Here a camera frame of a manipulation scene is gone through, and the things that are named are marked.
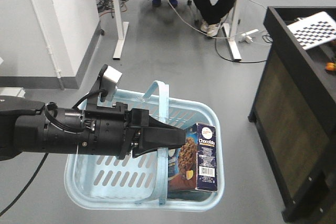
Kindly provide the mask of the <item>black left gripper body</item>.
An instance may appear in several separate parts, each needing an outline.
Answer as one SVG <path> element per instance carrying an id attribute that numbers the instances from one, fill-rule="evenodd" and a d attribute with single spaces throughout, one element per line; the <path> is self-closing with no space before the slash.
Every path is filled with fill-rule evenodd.
<path id="1" fill-rule="evenodd" d="M 148 125 L 148 110 L 129 110 L 121 102 L 113 107 L 87 102 L 83 115 L 85 129 L 78 135 L 78 153 L 124 159 L 134 148 L 140 148 L 141 129 Z"/>

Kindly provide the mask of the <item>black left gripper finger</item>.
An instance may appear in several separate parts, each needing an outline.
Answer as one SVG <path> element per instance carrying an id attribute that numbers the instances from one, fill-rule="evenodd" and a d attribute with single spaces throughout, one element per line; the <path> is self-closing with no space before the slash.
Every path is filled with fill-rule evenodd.
<path id="1" fill-rule="evenodd" d="M 132 150 L 132 158 L 138 158 L 138 157 L 140 157 L 140 156 L 142 156 L 144 154 L 152 153 L 152 152 L 155 152 L 155 151 L 157 151 L 159 149 L 162 149 L 162 148 L 167 148 L 168 150 L 173 150 L 173 149 L 177 149 L 177 148 L 180 148 L 180 147 L 181 147 L 181 145 L 180 146 L 172 146 L 172 147 L 150 148 L 148 150 L 145 150 L 143 148 L 137 147 L 137 148 L 134 148 Z"/>
<path id="2" fill-rule="evenodd" d="M 186 143 L 183 129 L 174 127 L 149 117 L 149 125 L 144 126 L 140 133 L 140 148 L 148 150 L 159 147 L 181 147 Z"/>

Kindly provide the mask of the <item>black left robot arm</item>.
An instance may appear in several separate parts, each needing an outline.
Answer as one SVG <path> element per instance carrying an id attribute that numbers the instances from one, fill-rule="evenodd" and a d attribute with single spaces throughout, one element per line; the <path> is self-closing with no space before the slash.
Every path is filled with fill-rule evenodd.
<path id="1" fill-rule="evenodd" d="M 1 160 L 22 152 L 137 158 L 186 142 L 184 130 L 162 123 L 148 110 L 118 102 L 64 109 L 20 97 L 1 97 Z"/>

